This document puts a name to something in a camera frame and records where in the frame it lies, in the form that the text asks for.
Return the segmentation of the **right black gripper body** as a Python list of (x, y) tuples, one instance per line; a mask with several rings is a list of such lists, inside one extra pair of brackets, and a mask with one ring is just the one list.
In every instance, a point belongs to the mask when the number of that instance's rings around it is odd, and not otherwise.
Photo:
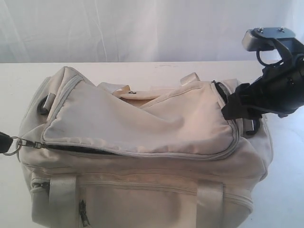
[(304, 56), (265, 67), (248, 88), (247, 105), (264, 113), (289, 115), (304, 105)]

